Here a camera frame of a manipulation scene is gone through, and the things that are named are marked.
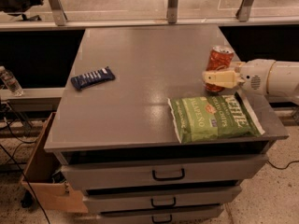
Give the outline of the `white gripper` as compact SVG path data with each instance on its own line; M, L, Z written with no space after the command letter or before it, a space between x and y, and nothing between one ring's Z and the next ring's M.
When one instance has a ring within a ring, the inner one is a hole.
M203 80L209 85L232 89L239 84L248 92L266 95L267 81L275 60L255 59L247 63L231 62L234 70L205 71Z

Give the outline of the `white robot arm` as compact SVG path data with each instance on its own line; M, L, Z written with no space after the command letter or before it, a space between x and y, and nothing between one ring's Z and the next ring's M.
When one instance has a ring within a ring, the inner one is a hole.
M280 97L299 105L299 62L255 59L232 62L228 68L205 71L206 84Z

